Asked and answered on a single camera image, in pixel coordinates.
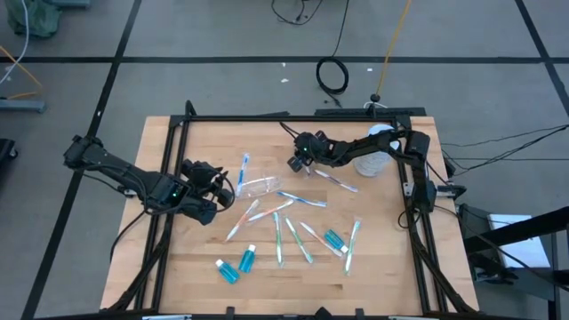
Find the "black clamp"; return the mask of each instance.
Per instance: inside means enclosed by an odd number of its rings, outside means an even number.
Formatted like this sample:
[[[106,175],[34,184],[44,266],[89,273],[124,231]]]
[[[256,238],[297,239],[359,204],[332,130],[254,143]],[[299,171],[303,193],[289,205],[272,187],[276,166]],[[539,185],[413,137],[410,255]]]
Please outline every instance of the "black clamp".
[[[190,121],[192,119],[192,116],[197,116],[196,109],[194,108],[192,101],[186,100],[186,107],[185,107],[184,115],[183,116],[171,116],[170,117],[170,123],[168,124],[168,126],[170,128],[178,126],[184,122]]]
[[[225,309],[225,320],[235,319],[235,307],[227,307]]]
[[[333,320],[333,316],[326,308],[321,307],[315,314],[315,320]]]
[[[362,308],[356,308],[356,320],[365,320],[365,314]]]

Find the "black cable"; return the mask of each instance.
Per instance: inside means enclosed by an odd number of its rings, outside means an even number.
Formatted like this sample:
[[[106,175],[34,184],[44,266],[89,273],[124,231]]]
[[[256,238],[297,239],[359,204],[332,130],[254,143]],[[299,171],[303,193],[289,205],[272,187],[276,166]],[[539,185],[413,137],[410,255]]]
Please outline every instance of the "black cable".
[[[404,213],[405,213],[405,211],[399,213],[399,217],[397,217],[397,224],[399,225],[400,228],[408,229],[408,228],[410,228],[411,226],[404,226],[404,225],[401,223],[401,217],[403,217],[403,214],[404,214]],[[417,224],[417,222],[419,221],[420,218],[421,218],[421,215],[420,215],[420,214],[417,214],[417,217],[416,217],[415,220],[413,221],[413,225],[414,225],[414,226]]]
[[[461,164],[457,163],[456,160],[454,160],[451,155],[448,154],[448,152],[446,152],[444,149],[441,148],[441,150],[443,151],[443,153],[445,154],[445,156],[448,158],[449,161],[451,161],[453,164],[455,164],[456,166],[458,166],[459,168],[461,168],[462,170],[468,170],[468,168],[463,167]]]
[[[483,161],[490,160],[492,158],[484,157],[455,157],[453,161]],[[516,158],[516,159],[501,159],[500,161],[510,161],[510,162],[521,162],[521,161],[569,161],[569,158]]]
[[[499,139],[489,139],[489,140],[484,140],[484,141],[469,143],[469,144],[464,144],[464,145],[456,144],[456,143],[441,143],[441,146],[452,146],[452,147],[457,147],[457,148],[474,147],[474,146],[479,146],[479,145],[482,145],[482,144],[485,144],[488,142],[498,142],[498,141],[508,140],[508,139],[512,139],[512,138],[522,137],[522,136],[532,134],[532,133],[536,133],[536,132],[544,132],[544,131],[556,130],[559,128],[567,128],[567,127],[569,127],[569,124],[557,125],[557,126],[554,126],[551,128],[543,128],[543,129],[533,130],[530,132],[523,132],[523,133],[514,134],[511,136],[507,136],[507,137],[502,137]]]
[[[283,127],[283,129],[288,132],[288,134],[291,135],[291,137],[293,137],[293,139],[296,139],[296,137],[294,136],[294,134],[296,134],[297,136],[299,135],[298,132],[296,132],[293,128],[291,128],[290,126],[288,126],[287,124],[285,124],[284,122],[280,121],[279,124]]]
[[[429,161],[426,161],[426,163],[427,163],[427,166],[429,167],[429,169],[430,169],[433,173],[435,173],[435,175],[437,176],[437,178],[438,178],[439,180],[443,181],[443,183],[448,186],[448,181],[446,181],[445,179],[443,179],[443,177],[441,177],[441,175],[438,174],[438,172],[435,170],[435,168],[433,168],[433,167],[430,165]]]
[[[118,191],[118,188],[115,187],[115,186],[113,186],[112,184],[110,184],[110,182],[108,182],[108,181],[105,181],[105,180],[103,180],[103,179],[101,179],[101,178],[92,176],[91,174],[87,174],[87,173],[83,173],[83,176],[86,177],[86,178],[89,178],[89,179],[93,179],[93,180],[95,180],[95,181],[98,181],[98,182],[104,184],[105,186],[107,186],[107,187],[109,187],[109,188],[112,188],[114,191],[116,191],[116,192],[118,192],[119,194],[121,194],[121,195],[124,196],[124,193]]]
[[[341,35],[344,33],[344,25],[346,24],[346,16],[348,15],[348,6],[349,6],[349,0],[346,0],[346,9],[344,9],[344,17],[341,20],[340,34],[338,35],[338,41],[336,42],[336,49],[334,49],[334,52],[332,53],[331,57],[336,55],[336,52],[340,47]]]
[[[503,251],[498,245],[494,244],[492,241],[486,239],[485,237],[483,237],[482,235],[480,235],[479,233],[477,233],[476,231],[474,231],[467,223],[464,223],[464,221],[462,220],[462,217],[459,216],[458,214],[442,207],[442,206],[438,206],[435,205],[436,208],[439,209],[443,209],[449,213],[451,213],[453,216],[456,217],[456,219],[458,219],[459,223],[464,227],[467,228],[474,236],[476,236],[477,238],[479,238],[480,240],[482,240],[483,242],[485,242],[486,244],[488,244],[489,246],[491,246],[494,250],[502,252],[505,256],[507,256],[508,258],[512,259],[513,261],[519,263],[521,266],[523,266],[526,270],[528,270],[529,272],[533,273],[534,275],[536,275],[537,277],[539,277],[541,280],[544,280],[550,284],[553,284],[554,286],[559,287],[559,289],[569,292],[569,288],[567,288],[566,286],[554,281],[554,280],[550,280],[545,276],[540,275],[538,272],[534,271],[530,266],[526,265],[523,261],[521,261],[520,259],[514,257],[513,255]]]
[[[231,208],[231,206],[233,206],[233,203],[235,202],[235,198],[236,198],[235,197],[235,190],[233,189],[233,185],[231,184],[231,181],[229,181],[229,179],[225,175],[222,175],[222,176],[223,176],[223,179],[228,183],[229,189],[231,189],[231,195],[233,195],[233,196],[231,197],[231,202],[228,204],[228,206],[221,209],[221,210],[218,210],[217,213],[224,212],[227,209]]]
[[[147,195],[148,192],[146,190],[146,186],[144,185],[144,182],[142,182],[142,180],[136,176],[136,174],[129,172],[127,170],[125,170],[124,168],[121,168],[119,166],[116,165],[111,165],[111,164],[93,164],[93,165],[87,165],[83,168],[79,168],[78,170],[80,171],[89,171],[89,170],[95,170],[98,168],[108,168],[108,169],[113,169],[113,170],[117,170],[122,174],[130,174],[132,177],[134,177],[134,179],[136,179],[135,183],[138,184],[138,186],[140,187],[140,190],[142,191],[142,194],[144,195],[142,197],[142,208],[144,208],[144,210],[146,211],[148,209],[148,204],[147,204]]]
[[[343,108],[343,106],[341,105],[340,101],[333,95],[343,94],[346,91],[349,82],[349,72],[348,68],[346,68],[346,66],[340,60],[334,58],[334,56],[336,55],[336,52],[340,47],[341,36],[344,33],[344,25],[346,24],[346,16],[348,15],[348,7],[349,7],[349,0],[346,0],[346,9],[344,9],[344,17],[342,18],[341,21],[340,34],[338,35],[338,41],[336,42],[336,48],[334,49],[334,52],[330,57],[324,57],[321,60],[319,60],[317,63],[318,85],[334,101],[334,104],[338,106],[338,108]],[[344,75],[344,83],[340,88],[336,89],[330,88],[322,81],[322,78],[320,77],[320,68],[326,62],[331,62],[336,66],[338,66],[338,68],[340,68],[341,73]]]
[[[511,150],[505,151],[505,152],[501,153],[500,155],[495,156],[495,157],[493,157],[493,158],[491,158],[491,159],[489,159],[489,160],[487,160],[487,161],[485,161],[485,162],[483,162],[483,163],[481,163],[481,164],[476,164],[476,165],[470,166],[470,167],[468,167],[468,168],[463,168],[463,169],[464,169],[463,172],[454,174],[454,176],[455,176],[455,177],[458,177],[458,176],[461,176],[462,174],[464,174],[464,173],[466,173],[466,172],[469,172],[469,171],[471,171],[471,170],[474,170],[474,169],[476,169],[476,168],[479,168],[479,167],[482,167],[482,166],[485,166],[485,165],[488,165],[488,164],[493,164],[493,163],[496,163],[496,162],[498,162],[498,161],[500,161],[500,160],[503,160],[504,158],[515,154],[516,152],[519,152],[519,151],[521,151],[521,150],[523,150],[523,149],[525,149],[525,148],[531,147],[532,145],[536,144],[537,142],[539,142],[539,141],[541,141],[541,140],[544,140],[544,139],[548,138],[549,136],[551,136],[551,135],[553,135],[553,134],[556,134],[556,133],[558,133],[558,132],[561,132],[561,131],[565,130],[567,127],[569,127],[569,125],[562,125],[562,126],[559,126],[555,131],[550,132],[550,133],[545,134],[545,135],[542,135],[542,136],[540,136],[540,137],[537,138],[537,139],[534,139],[534,140],[531,140],[531,141],[529,141],[529,142],[526,142],[526,143],[525,143],[524,145],[522,145],[521,147],[517,147],[517,148],[513,148],[513,149],[511,149]]]
[[[113,253],[115,253],[115,247],[116,247],[116,244],[118,244],[118,241],[124,236],[124,233],[136,223],[136,221],[138,221],[138,220],[140,220],[140,218],[142,218],[144,213],[146,213],[144,210],[141,213],[139,213],[139,215],[137,215],[136,218],[134,218],[131,222],[129,222],[129,224],[127,224],[126,227],[124,227],[121,230],[121,232],[118,234],[118,236],[116,236],[115,241],[110,246],[110,260],[113,260]]]
[[[290,24],[290,25],[293,25],[293,26],[303,26],[303,25],[309,23],[309,22],[312,20],[312,17],[314,17],[314,15],[317,13],[318,8],[320,8],[320,4],[322,4],[322,2],[323,2],[323,0],[320,0],[320,2],[318,3],[317,7],[314,9],[314,11],[312,12],[312,14],[310,14],[310,16],[309,16],[306,20],[304,20],[303,22],[299,22],[299,20],[302,18],[302,14],[304,13],[304,9],[305,9],[305,4],[304,4],[304,2],[305,2],[305,1],[308,1],[308,0],[301,0],[301,2],[302,2],[302,10],[301,10],[301,13],[299,13],[299,15],[296,17],[296,19],[295,19],[294,21],[291,21],[291,20],[286,19],[285,17],[283,17],[282,15],[280,15],[280,14],[276,11],[276,9],[275,9],[275,1],[276,1],[276,0],[273,0],[273,1],[271,2],[270,8],[271,8],[271,10],[273,11],[273,13],[277,16],[277,20],[278,20],[279,22],[287,23],[287,24]]]

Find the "power cord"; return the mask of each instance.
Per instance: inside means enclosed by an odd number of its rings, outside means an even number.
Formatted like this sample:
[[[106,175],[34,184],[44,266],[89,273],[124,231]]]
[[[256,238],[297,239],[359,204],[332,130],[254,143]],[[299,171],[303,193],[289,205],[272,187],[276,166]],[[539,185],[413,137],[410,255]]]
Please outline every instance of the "power cord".
[[[442,206],[439,205],[435,205],[436,208],[438,209],[442,209],[446,212],[451,213],[453,216],[456,217],[456,219],[458,219],[459,223],[461,224],[461,226],[463,226],[464,228],[468,229],[474,236],[478,237],[480,240],[482,240],[484,243],[488,244],[490,247],[492,247],[494,250],[499,251],[501,253],[503,253],[505,256],[507,256],[508,258],[512,259],[513,261],[519,263],[522,267],[524,267],[526,270],[528,270],[529,272],[533,273],[535,276],[539,277],[541,280],[546,281],[554,286],[559,287],[559,289],[569,292],[569,288],[567,288],[566,286],[554,281],[554,280],[550,280],[545,276],[540,275],[538,272],[534,271],[530,266],[526,265],[523,261],[521,261],[520,259],[514,257],[513,255],[503,251],[498,245],[494,244],[493,242],[491,242],[490,240],[486,239],[485,237],[483,237],[482,235],[480,235],[479,233],[477,233],[476,231],[474,231],[467,223],[464,223],[464,221],[462,220],[462,217],[459,216],[458,214],[452,212],[449,209],[446,209]]]
[[[477,161],[484,161],[490,160],[491,158],[488,157],[455,157],[453,160],[461,160],[461,161],[468,161],[468,160],[477,160]],[[569,161],[569,158],[515,158],[515,159],[501,159],[501,161],[510,161],[510,162],[520,162],[520,161]]]
[[[118,236],[116,236],[115,241],[113,241],[113,244],[110,246],[110,257],[108,258],[109,260],[113,260],[113,254],[115,253],[115,247],[118,244],[118,242],[120,241],[120,239],[124,236],[124,234],[126,233],[126,231],[128,229],[130,229],[135,223],[136,221],[140,220],[140,218],[142,218],[142,216],[144,215],[144,210],[142,212],[140,212],[136,218],[132,219],[131,222],[129,222],[126,227],[124,227],[121,232],[118,233]]]
[[[489,140],[484,140],[484,141],[474,142],[474,143],[468,143],[468,144],[462,144],[462,145],[456,144],[456,143],[441,142],[441,146],[451,146],[451,147],[457,147],[457,148],[474,147],[474,146],[483,145],[483,144],[489,143],[489,142],[499,142],[499,141],[504,141],[504,140],[508,140],[508,139],[523,137],[525,135],[532,134],[532,133],[551,131],[551,130],[556,130],[556,129],[560,129],[560,128],[567,128],[567,127],[569,127],[569,124],[556,125],[556,126],[550,127],[550,128],[543,128],[543,129],[533,130],[533,131],[529,131],[529,132],[522,132],[522,133],[518,133],[518,134],[514,134],[514,135],[510,135],[510,136],[506,136],[506,137],[502,137],[502,138],[498,138],[498,139],[489,139]]]
[[[336,97],[334,97],[334,95],[343,94],[346,91],[346,89],[348,88],[349,72],[348,72],[348,68],[346,68],[346,65],[344,65],[340,60],[334,58],[334,56],[336,55],[336,52],[338,51],[338,48],[340,47],[341,36],[344,32],[344,25],[346,24],[346,16],[348,15],[348,7],[349,7],[349,0],[346,0],[346,9],[344,9],[344,17],[342,18],[342,21],[341,21],[340,34],[338,35],[338,41],[336,42],[336,48],[334,49],[334,52],[332,53],[332,55],[330,57],[324,57],[324,58],[320,59],[317,63],[317,82],[318,82],[318,85],[328,95],[328,97],[330,97],[330,99],[332,99],[334,101],[334,104],[338,108],[343,108],[343,106],[341,105],[340,101]],[[341,73],[344,75],[344,83],[342,84],[342,86],[340,88],[336,88],[336,89],[330,88],[329,86],[324,84],[324,82],[322,81],[322,78],[320,76],[320,68],[326,62],[331,62],[331,63],[335,64],[336,66],[338,66],[338,68],[340,68]]]
[[[395,33],[393,34],[393,37],[391,38],[391,43],[389,44],[388,52],[385,54],[385,60],[383,61],[383,66],[381,66],[380,83],[377,85],[377,90],[375,91],[375,95],[378,97],[381,96],[381,87],[383,86],[383,80],[385,79],[385,75],[387,73],[388,64],[389,64],[389,56],[391,56],[391,52],[393,51],[393,48],[395,47],[395,42],[399,38],[399,31],[401,31],[401,28],[403,28],[403,22],[405,21],[405,16],[409,12],[409,7],[411,6],[411,1],[412,0],[407,0],[407,3],[405,4],[405,8],[403,9],[403,13],[401,13],[401,17],[399,18],[399,22],[397,23],[397,28],[395,29]]]
[[[113,189],[113,191],[116,191],[116,192],[118,192],[118,193],[120,193],[121,195],[124,196],[124,193],[120,192],[117,187],[113,186],[113,185],[110,184],[110,182],[108,182],[108,181],[105,181],[105,180],[103,180],[103,179],[101,179],[101,178],[92,176],[91,174],[88,174],[88,173],[83,173],[83,176],[84,176],[85,178],[89,178],[89,179],[98,181],[98,182],[104,184],[105,186],[107,186],[107,187]]]
[[[439,180],[441,180],[445,185],[448,186],[448,185],[449,185],[449,184],[448,184],[448,181],[446,181],[445,179],[443,179],[443,177],[441,177],[441,175],[438,174],[437,170],[435,170],[435,168],[433,168],[432,165],[430,165],[429,161],[425,161],[425,162],[427,163],[427,167],[428,167],[433,173],[435,173],[435,175],[437,176],[437,178],[438,178]]]
[[[302,15],[304,14],[304,9],[306,9],[306,5],[304,4],[306,1],[308,0],[301,0],[302,3],[302,9],[301,9],[301,13],[299,13],[298,16],[296,16],[296,19],[294,20],[288,20],[285,17],[283,17],[281,14],[279,14],[276,9],[275,9],[275,1],[273,0],[270,4],[270,8],[273,11],[273,13],[276,15],[276,18],[279,22],[283,22],[283,23],[287,23],[293,26],[304,26],[305,24],[309,23],[312,20],[312,17],[314,17],[314,15],[317,13],[318,8],[320,8],[320,4],[322,4],[323,0],[320,0],[320,2],[318,3],[316,9],[314,9],[314,11],[312,12],[312,14],[310,14],[309,17],[307,17],[306,20],[304,20],[303,22],[299,22],[302,19]]]
[[[561,132],[561,131],[565,130],[567,127],[569,127],[569,124],[559,126],[559,127],[556,128],[556,130],[553,131],[553,132],[550,132],[550,133],[548,133],[548,134],[542,135],[542,136],[540,136],[540,137],[537,138],[537,139],[534,139],[534,140],[531,140],[531,141],[529,141],[529,142],[526,142],[524,145],[522,145],[522,146],[520,146],[520,147],[513,148],[513,149],[511,149],[511,150],[505,151],[505,152],[503,152],[503,153],[501,153],[501,154],[499,154],[499,155],[497,155],[497,156],[495,156],[495,157],[493,157],[493,158],[490,158],[489,160],[484,161],[484,162],[481,163],[481,164],[476,164],[476,165],[473,165],[473,166],[470,166],[470,167],[463,167],[463,166],[459,165],[456,161],[454,161],[454,159],[452,159],[452,158],[450,157],[450,155],[449,155],[447,152],[445,152],[445,154],[446,154],[447,157],[449,157],[449,160],[453,161],[453,163],[457,164],[457,166],[459,166],[459,167],[463,170],[463,172],[459,172],[459,173],[457,173],[457,174],[454,174],[455,177],[458,177],[458,176],[461,176],[462,174],[464,174],[464,173],[466,173],[466,172],[470,172],[470,171],[472,171],[472,170],[474,170],[474,169],[477,169],[477,168],[480,168],[480,167],[482,167],[482,166],[485,166],[485,165],[488,165],[488,164],[493,164],[493,163],[496,163],[496,162],[498,162],[498,161],[500,161],[500,160],[503,160],[503,159],[505,159],[506,157],[515,154],[516,152],[519,152],[519,151],[521,151],[521,150],[523,150],[523,149],[525,149],[525,148],[531,147],[532,145],[538,143],[538,142],[541,141],[541,140],[544,140],[544,139],[548,138],[549,136],[552,136],[552,135],[554,135],[554,134],[556,134],[556,133],[558,133],[558,132]]]
[[[21,0],[21,6],[24,9],[24,21],[26,22],[26,42],[24,43],[24,48],[22,49],[21,54],[18,57],[18,59],[16,60],[16,62],[14,62],[14,64],[12,64],[12,66],[10,68],[8,68],[8,71],[6,72],[6,74],[2,77],[2,79],[0,79],[0,84],[2,84],[4,81],[6,81],[8,76],[11,74],[12,70],[14,70],[14,68],[16,68],[16,66],[18,66],[20,64],[20,61],[22,60],[22,58],[24,58],[24,55],[26,54],[26,50],[28,49],[29,16],[28,16],[28,8],[26,6],[26,0]]]
[[[408,229],[411,228],[411,226],[404,226],[401,223],[401,217],[403,217],[403,214],[405,213],[405,210],[403,210],[403,212],[399,213],[399,216],[397,217],[397,225],[399,225],[400,228],[402,229]],[[416,225],[417,222],[419,222],[419,219],[421,218],[420,214],[417,214],[417,217],[415,217],[415,220],[413,221],[413,225]]]

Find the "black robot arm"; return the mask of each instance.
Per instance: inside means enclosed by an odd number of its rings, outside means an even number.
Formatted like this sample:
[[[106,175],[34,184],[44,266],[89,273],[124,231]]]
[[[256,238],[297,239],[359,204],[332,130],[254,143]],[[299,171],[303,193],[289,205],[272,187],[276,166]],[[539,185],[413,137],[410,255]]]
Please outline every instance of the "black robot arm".
[[[281,124],[285,130],[288,126]],[[395,150],[390,143],[405,138],[405,150]],[[412,206],[422,212],[432,212],[437,196],[437,187],[429,179],[427,153],[430,137],[413,130],[389,130],[372,134],[352,142],[328,139],[322,131],[316,134],[302,132],[294,138],[294,156],[288,161],[291,169],[298,172],[303,165],[317,164],[331,167],[343,166],[359,156],[382,151],[396,161],[411,166],[413,184],[411,189]]]
[[[296,133],[294,130],[283,123],[281,123],[281,126],[294,137],[293,133]],[[403,152],[395,150],[390,146],[392,141],[402,138],[406,139]],[[410,201],[410,207],[414,212],[429,214],[433,212],[437,197],[437,187],[429,179],[427,165],[429,143],[430,137],[428,135],[413,130],[382,131],[352,142],[328,139],[322,131],[318,131],[316,134],[302,132],[297,133],[294,137],[294,156],[288,161],[288,164],[293,171],[298,172],[303,165],[310,165],[313,162],[337,167],[346,165],[359,156],[365,156],[377,151],[386,152],[396,161],[411,166],[413,183],[407,184],[409,190],[405,191],[406,199]],[[437,264],[430,258],[427,248],[421,242],[416,227],[409,227],[413,249],[419,254],[435,280],[441,285],[441,289],[445,292],[454,308],[459,312],[476,312],[453,289]]]
[[[215,217],[217,204],[203,199],[204,196],[214,195],[224,208],[234,201],[234,193],[223,188],[228,172],[208,163],[184,160],[181,172],[188,180],[182,180],[171,174],[146,172],[110,154],[99,139],[79,136],[73,139],[64,157],[64,164],[70,169],[101,172],[136,192],[150,214],[181,212],[206,225]]]

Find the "black metal frame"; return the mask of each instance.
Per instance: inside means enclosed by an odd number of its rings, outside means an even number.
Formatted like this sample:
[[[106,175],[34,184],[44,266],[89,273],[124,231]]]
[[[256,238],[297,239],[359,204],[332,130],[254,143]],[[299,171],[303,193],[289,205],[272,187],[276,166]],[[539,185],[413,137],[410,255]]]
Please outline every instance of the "black metal frame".
[[[461,205],[459,213],[465,217],[468,217],[470,213],[478,217],[485,217],[490,214],[489,212],[466,204]],[[535,236],[551,235],[552,268],[533,268],[533,270],[552,281],[568,285],[569,270],[558,269],[557,237],[555,234],[558,231],[565,231],[569,239],[569,228],[567,228],[567,226],[569,226],[569,206],[534,216],[529,220],[512,223],[502,228],[481,233],[480,236],[497,246],[502,246],[517,243]],[[478,253],[492,249],[488,243],[482,241],[478,236],[465,238],[464,248],[466,253],[470,254],[469,260],[475,266],[482,267],[490,273],[497,272],[499,276],[505,276],[511,279],[510,282],[514,288],[547,300],[549,320],[558,320],[561,318],[559,290],[554,285],[539,281],[539,279],[536,279],[534,275],[529,274],[528,270],[525,269],[505,269],[500,263]],[[544,285],[551,287],[552,290],[548,292],[548,288],[544,287]]]
[[[411,128],[411,120],[410,116],[425,116],[425,111],[423,108],[401,108],[401,109],[389,109],[389,110],[374,110],[370,112],[370,110],[365,109],[343,109],[343,110],[318,110],[314,116],[288,116],[287,113],[276,113],[264,116],[197,116],[196,111],[191,107],[191,104],[186,105],[186,115],[183,116],[171,116],[170,122],[168,124],[168,133],[166,134],[166,143],[164,146],[164,155],[161,165],[161,172],[166,172],[168,169],[168,165],[172,158],[172,147],[174,141],[174,134],[176,129],[181,126],[181,136],[180,136],[180,144],[178,147],[178,153],[176,155],[176,164],[174,169],[174,174],[180,174],[180,164],[185,156],[185,149],[187,146],[188,134],[189,134],[189,125],[192,122],[278,122],[278,121],[286,121],[286,122],[368,122],[368,123],[377,123],[383,122],[392,125],[393,127],[399,127],[403,125],[407,128]],[[398,164],[398,173],[399,179],[401,180],[401,191],[402,196],[404,194],[403,191],[403,183],[407,182],[407,172],[405,169],[404,164]],[[409,225],[413,224],[414,221],[414,210],[411,208],[408,199],[404,197],[404,204],[405,204],[405,212],[406,218]],[[433,237],[432,227],[430,225],[430,218],[428,214],[423,214],[421,216],[421,220],[423,222],[423,231],[425,236],[426,247],[428,248],[429,255],[436,266],[438,266],[437,262],[437,255],[436,255],[436,248],[435,248],[435,241]],[[154,245],[156,243],[156,234],[158,231],[160,217],[153,217],[150,222],[148,228],[148,235],[147,235],[147,242],[143,257],[143,263],[148,260],[149,256],[153,252]],[[164,230],[162,233],[162,237],[166,237],[166,245],[170,245],[170,237],[172,233],[172,226],[173,226],[173,215],[167,215],[165,217],[164,222]],[[415,228],[409,228],[409,235],[412,236],[412,233],[416,233],[417,230]],[[103,311],[99,314],[93,315],[76,315],[76,316],[64,316],[64,317],[55,317],[51,319],[82,319],[82,318],[92,318],[92,319],[103,319],[109,318],[114,319],[115,317],[121,319],[139,319],[141,317],[141,312],[145,315],[158,315],[158,310],[160,307],[160,299],[162,294],[162,288],[164,285],[164,277],[165,277],[165,268],[167,263],[168,257],[168,247],[162,254],[157,263],[157,272],[156,272],[156,282],[153,291],[153,297],[151,306],[148,309],[143,309],[143,301],[146,291],[146,282],[142,287],[139,289],[136,295],[136,300],[134,303],[134,310],[130,310],[128,312],[123,311],[124,317],[120,317],[120,312],[108,312]],[[431,312],[430,308],[430,301],[429,301],[429,293],[427,291],[427,284],[425,280],[425,275],[422,266],[422,260],[419,254],[413,250],[413,264],[415,267],[415,274],[417,278],[417,287],[419,291],[419,297],[421,301],[421,311],[423,315],[427,315]],[[439,307],[439,311],[447,312],[446,308],[446,299],[441,290],[440,286],[437,282],[434,281],[435,290],[437,292],[437,304]],[[359,315],[363,316],[363,310],[359,309]],[[232,312],[233,315],[235,314],[235,310],[232,307],[228,307],[228,312]],[[227,317],[226,315],[192,315],[192,318],[209,318],[209,319],[218,319],[221,317]],[[245,316],[245,317],[256,317],[256,318],[281,318],[280,315],[266,315],[266,316]],[[365,316],[365,319],[368,318],[385,318],[384,316]]]

